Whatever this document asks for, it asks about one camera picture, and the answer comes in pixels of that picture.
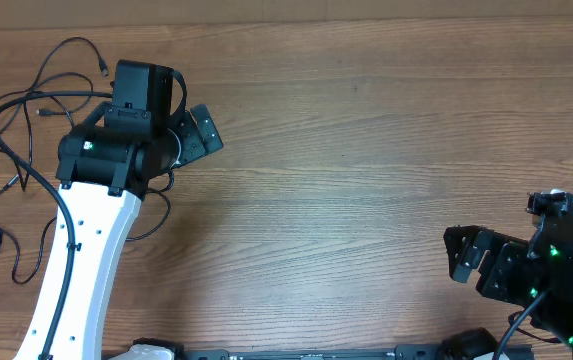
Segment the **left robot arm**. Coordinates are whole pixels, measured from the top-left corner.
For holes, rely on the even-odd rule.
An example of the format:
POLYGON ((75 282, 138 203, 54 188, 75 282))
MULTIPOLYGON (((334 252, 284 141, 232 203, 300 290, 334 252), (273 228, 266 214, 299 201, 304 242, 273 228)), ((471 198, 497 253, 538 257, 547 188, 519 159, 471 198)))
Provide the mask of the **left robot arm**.
POLYGON ((19 359, 98 359, 127 235, 152 179, 223 147, 203 104, 173 108, 172 68, 121 60, 109 100, 58 147, 57 228, 19 359))

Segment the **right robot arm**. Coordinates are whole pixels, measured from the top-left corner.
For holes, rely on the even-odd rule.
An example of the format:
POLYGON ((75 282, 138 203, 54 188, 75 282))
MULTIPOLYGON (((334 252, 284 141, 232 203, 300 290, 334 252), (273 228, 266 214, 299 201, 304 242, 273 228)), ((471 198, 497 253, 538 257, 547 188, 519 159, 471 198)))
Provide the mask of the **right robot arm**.
POLYGON ((529 241, 455 226, 444 242, 452 280, 465 283, 477 269, 481 296, 523 307, 573 352, 573 214, 544 217, 529 241))

